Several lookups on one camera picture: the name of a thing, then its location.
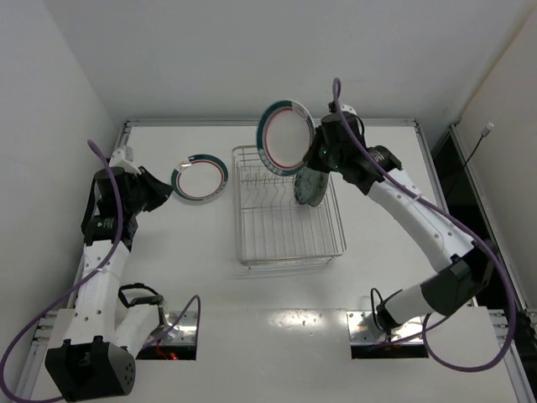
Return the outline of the white plate grey pattern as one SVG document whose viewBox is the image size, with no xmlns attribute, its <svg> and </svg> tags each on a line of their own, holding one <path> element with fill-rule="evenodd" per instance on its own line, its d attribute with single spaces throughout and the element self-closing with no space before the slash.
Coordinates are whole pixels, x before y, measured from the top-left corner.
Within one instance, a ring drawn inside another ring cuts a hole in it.
<svg viewBox="0 0 537 403">
<path fill-rule="evenodd" d="M 326 194 L 329 178 L 329 173 L 318 172 L 313 192 L 308 201 L 311 207 L 317 207 L 322 202 Z"/>
</svg>

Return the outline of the green red rimmed plate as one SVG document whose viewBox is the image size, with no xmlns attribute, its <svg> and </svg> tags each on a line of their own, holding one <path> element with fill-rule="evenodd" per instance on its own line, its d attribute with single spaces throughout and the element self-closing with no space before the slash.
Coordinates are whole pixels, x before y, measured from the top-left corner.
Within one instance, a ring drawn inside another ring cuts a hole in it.
<svg viewBox="0 0 537 403">
<path fill-rule="evenodd" d="M 212 154 L 193 154 L 173 169 L 170 184 L 182 201 L 206 203 L 223 193 L 228 180 L 222 160 Z"/>
<path fill-rule="evenodd" d="M 276 101 L 263 112 L 258 123 L 258 156 L 270 172 L 294 175 L 304 166 L 303 157 L 314 136 L 314 121 L 301 103 L 289 99 Z"/>
</svg>

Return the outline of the blue patterned small plate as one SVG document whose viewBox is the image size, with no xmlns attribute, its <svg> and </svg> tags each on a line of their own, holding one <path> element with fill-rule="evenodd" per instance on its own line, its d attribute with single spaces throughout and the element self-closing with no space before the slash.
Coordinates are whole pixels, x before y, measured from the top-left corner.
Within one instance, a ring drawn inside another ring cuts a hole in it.
<svg viewBox="0 0 537 403">
<path fill-rule="evenodd" d="M 318 195 L 320 180 L 321 173 L 307 167 L 295 176 L 295 200 L 299 205 L 316 207 L 320 203 Z"/>
</svg>

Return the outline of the green red rimmed plate front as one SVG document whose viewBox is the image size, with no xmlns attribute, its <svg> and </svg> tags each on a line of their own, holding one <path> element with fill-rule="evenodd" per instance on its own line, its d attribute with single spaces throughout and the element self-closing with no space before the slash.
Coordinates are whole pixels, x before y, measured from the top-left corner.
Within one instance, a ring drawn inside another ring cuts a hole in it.
<svg viewBox="0 0 537 403">
<path fill-rule="evenodd" d="M 294 175 L 304 166 L 303 157 L 314 136 L 314 121 L 301 103 L 289 99 L 276 101 L 263 112 L 258 123 L 258 156 L 270 172 Z"/>
</svg>

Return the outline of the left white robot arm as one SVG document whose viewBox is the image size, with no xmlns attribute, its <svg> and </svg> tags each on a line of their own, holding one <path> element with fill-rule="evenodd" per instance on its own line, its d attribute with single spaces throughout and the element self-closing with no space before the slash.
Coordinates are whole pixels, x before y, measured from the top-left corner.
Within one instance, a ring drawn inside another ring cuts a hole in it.
<svg viewBox="0 0 537 403">
<path fill-rule="evenodd" d="M 150 333 L 163 323 L 161 295 L 137 297 L 116 322 L 122 272 L 133 246 L 140 212 L 160 207 L 172 192 L 144 167 L 99 170 L 96 213 L 82 224 L 86 283 L 61 345 L 50 348 L 45 368 L 64 400 L 78 402 L 129 395 L 135 359 Z"/>
</svg>

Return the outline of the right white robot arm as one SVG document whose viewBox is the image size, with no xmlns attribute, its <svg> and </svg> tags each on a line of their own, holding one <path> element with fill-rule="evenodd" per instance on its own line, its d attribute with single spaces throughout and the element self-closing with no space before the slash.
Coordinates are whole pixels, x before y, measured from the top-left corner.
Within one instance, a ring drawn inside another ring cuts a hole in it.
<svg viewBox="0 0 537 403">
<path fill-rule="evenodd" d="M 435 274 L 418 285 L 399 290 L 381 301 L 371 317 L 387 335 L 414 317 L 438 313 L 448 317 L 485 289 L 493 262 L 470 235 L 426 207 L 400 160 L 386 147 L 368 147 L 362 120 L 352 107 L 338 112 L 329 104 L 306 166 L 322 173 L 337 172 L 344 181 L 386 210 L 420 247 Z"/>
</svg>

